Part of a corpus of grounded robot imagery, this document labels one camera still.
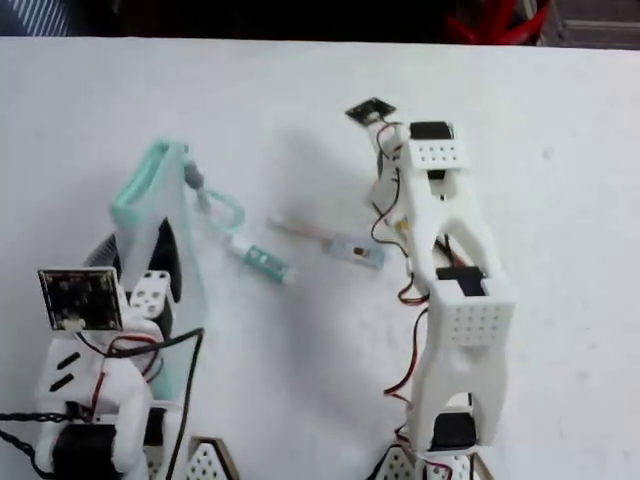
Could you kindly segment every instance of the robotic arm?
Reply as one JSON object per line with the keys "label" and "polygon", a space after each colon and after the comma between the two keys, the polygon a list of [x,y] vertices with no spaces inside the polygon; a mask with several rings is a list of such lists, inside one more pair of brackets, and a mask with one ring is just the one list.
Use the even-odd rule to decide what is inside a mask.
{"label": "robotic arm", "polygon": [[[414,376],[408,433],[419,458],[467,455],[495,437],[505,398],[505,346],[515,294],[482,220],[464,144],[445,122],[387,121],[395,108],[371,99],[347,114],[378,155],[370,201],[407,244],[408,269],[430,295],[429,334]],[[438,266],[441,235],[462,259]],[[468,393],[472,406],[448,406]]]}
{"label": "robotic arm", "polygon": [[[87,266],[39,271],[55,331],[38,384],[39,404],[43,411],[83,412],[81,420],[41,430],[35,463],[57,479],[170,478],[175,467],[202,337],[198,327],[206,315],[185,182],[203,196],[201,202],[207,199],[186,151],[164,141],[148,150],[111,206],[116,233]],[[175,340],[176,330],[188,329],[182,340],[197,335],[198,342],[181,403],[191,349],[124,354]]]}

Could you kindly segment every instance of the red wire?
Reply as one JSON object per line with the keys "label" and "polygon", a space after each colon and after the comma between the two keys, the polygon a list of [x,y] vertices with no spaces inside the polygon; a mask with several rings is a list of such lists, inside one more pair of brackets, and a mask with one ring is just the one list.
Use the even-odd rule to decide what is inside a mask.
{"label": "red wire", "polygon": [[408,438],[408,437],[406,437],[406,436],[404,436],[404,435],[402,435],[402,434],[400,433],[400,430],[402,430],[402,429],[405,427],[405,425],[406,425],[406,424],[407,424],[407,422],[405,422],[405,423],[403,423],[402,425],[400,425],[398,428],[396,428],[396,429],[393,431],[393,433],[395,433],[395,434],[396,434],[396,439],[397,439],[397,440],[400,440],[400,441],[402,441],[402,442],[411,443],[411,442],[409,442],[409,438]]}
{"label": "red wire", "polygon": [[[109,343],[109,347],[107,348],[107,353],[111,353],[113,351],[114,345],[118,340],[131,340],[136,342],[146,342],[149,344],[156,343],[155,338],[147,335],[136,335],[136,334],[120,335],[115,337],[113,340],[111,340],[111,343]],[[160,353],[159,351],[153,352],[153,357],[151,358],[151,362],[149,362],[149,365],[147,365],[147,367],[142,372],[143,376],[146,375],[149,372],[149,370],[151,370],[151,367],[155,363],[159,353]],[[104,378],[106,376],[106,374],[103,371],[104,361],[105,359],[102,360],[102,366],[100,367],[100,375],[98,376],[98,381],[96,382],[96,386],[93,389],[93,394],[91,395],[92,415],[93,413],[95,413],[96,407],[98,406],[98,400],[100,398],[100,390],[102,389],[102,384],[104,383]]]}
{"label": "red wire", "polygon": [[402,377],[402,380],[400,380],[393,387],[389,387],[386,390],[384,390],[385,395],[391,395],[393,393],[396,393],[398,390],[400,390],[402,387],[406,385],[406,383],[411,378],[411,375],[413,375],[413,371],[416,368],[416,362],[418,360],[418,326],[420,325],[420,320],[422,319],[424,314],[427,313],[428,311],[429,311],[429,307],[426,307],[424,310],[422,310],[422,312],[420,312],[420,315],[418,315],[418,318],[416,318],[416,322],[413,324],[413,349],[411,352],[411,362],[409,362],[409,368],[407,369],[407,373],[405,373],[404,377]]}
{"label": "red wire", "polygon": [[398,300],[400,300],[400,302],[403,303],[404,305],[409,305],[411,307],[424,305],[429,300],[429,295],[424,295],[418,298],[404,297],[404,294],[407,293],[409,290],[411,290],[411,287],[413,287],[414,281],[415,281],[415,274],[411,272],[409,284],[398,292]]}
{"label": "red wire", "polygon": [[449,473],[447,474],[446,480],[451,480],[451,477],[453,476],[453,468],[451,468],[449,465],[445,465],[443,463],[431,462],[429,460],[425,460],[425,462],[427,465],[431,465],[432,467],[444,468],[445,470],[447,470]]}

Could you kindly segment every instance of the black wire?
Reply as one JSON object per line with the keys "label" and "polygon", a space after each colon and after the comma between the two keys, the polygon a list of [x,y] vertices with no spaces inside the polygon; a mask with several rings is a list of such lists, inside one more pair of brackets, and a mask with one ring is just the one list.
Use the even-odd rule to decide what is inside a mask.
{"label": "black wire", "polygon": [[455,266],[455,262],[453,260],[453,250],[451,250],[451,243],[449,242],[449,234],[444,234],[444,246],[447,253],[447,258],[449,259],[449,264],[453,267]]}
{"label": "black wire", "polygon": [[102,350],[100,350],[98,347],[96,347],[95,345],[92,345],[87,338],[80,332],[76,333],[76,338],[78,340],[80,340],[82,343],[84,343],[87,347],[89,347],[91,350],[93,350],[94,352],[96,352],[99,355],[102,355],[103,357],[106,355]]}
{"label": "black wire", "polygon": [[396,206],[396,204],[398,203],[398,199],[400,198],[400,170],[398,168],[396,168],[396,178],[393,179],[394,182],[396,182],[396,193],[393,197],[393,202],[391,202],[391,205],[389,206],[389,208],[387,208],[387,210],[384,211],[384,213],[380,213],[378,218],[376,219],[375,222],[373,222],[373,225],[371,225],[371,231],[369,232],[369,235],[371,235],[371,238],[373,239],[373,241],[381,244],[381,245],[395,245],[396,247],[398,247],[400,249],[400,251],[402,252],[402,255],[404,255],[404,258],[409,258],[409,254],[407,253],[407,251],[405,250],[405,248],[400,245],[400,243],[396,242],[395,240],[382,240],[378,237],[376,237],[376,227],[378,226],[378,224],[384,220],[384,218],[389,215],[389,213],[391,212],[391,210],[393,210],[393,208]]}
{"label": "black wire", "polygon": [[[0,413],[0,421],[3,421],[3,422],[61,423],[61,422],[70,421],[73,419],[74,417],[71,415],[58,413],[58,412]],[[45,472],[41,470],[38,467],[38,465],[36,465],[36,451],[31,444],[27,442],[23,442],[15,435],[11,435],[10,433],[5,432],[4,430],[0,430],[0,439],[13,445],[22,453],[24,453],[27,457],[29,457],[29,461],[31,462],[31,466],[33,467],[33,470],[38,474],[40,478],[44,478],[47,480],[55,478],[53,473]]]}
{"label": "black wire", "polygon": [[31,462],[31,466],[33,467],[33,470],[38,474],[40,478],[44,478],[47,480],[55,479],[55,475],[53,473],[40,470],[40,467],[36,465],[36,451],[33,448],[33,446],[31,446],[27,442],[23,442],[15,435],[11,435],[10,433],[5,432],[4,430],[0,430],[0,438],[5,442],[10,443],[14,447],[16,447],[18,450],[20,450],[22,453],[24,453],[27,457],[29,457],[29,461]]}
{"label": "black wire", "polygon": [[191,387],[193,386],[193,377],[196,371],[196,364],[198,362],[198,354],[200,353],[200,347],[202,345],[202,338],[204,337],[204,328],[196,328],[182,335],[178,335],[175,338],[171,338],[162,343],[154,343],[146,345],[144,347],[130,348],[128,350],[121,350],[118,352],[109,352],[105,354],[107,358],[130,358],[145,353],[156,352],[164,348],[178,345],[186,340],[196,337],[196,344],[193,348],[193,355],[191,357],[191,365],[189,366],[189,374],[187,376],[187,388],[184,394],[184,403],[182,405],[182,420],[180,421],[180,428],[178,430],[178,436],[176,438],[175,446],[173,447],[173,453],[171,454],[171,460],[169,462],[169,468],[167,469],[166,480],[171,480],[173,471],[176,468],[176,462],[178,461],[178,453],[180,451],[180,444],[182,443],[182,437],[184,436],[184,430],[187,425],[187,417],[189,416],[189,402],[191,400]]}
{"label": "black wire", "polygon": [[0,422],[38,422],[38,423],[62,423],[74,420],[76,417],[58,412],[35,413],[0,413]]}

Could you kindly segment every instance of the small sensor board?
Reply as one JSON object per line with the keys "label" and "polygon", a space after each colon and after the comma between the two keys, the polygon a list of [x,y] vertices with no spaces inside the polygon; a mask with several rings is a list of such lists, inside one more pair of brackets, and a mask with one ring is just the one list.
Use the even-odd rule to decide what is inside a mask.
{"label": "small sensor board", "polygon": [[347,110],[347,116],[363,127],[368,127],[378,120],[384,119],[387,115],[391,115],[396,111],[396,107],[383,102],[379,98],[370,98],[366,102]]}
{"label": "small sensor board", "polygon": [[122,330],[114,268],[38,270],[53,330]]}

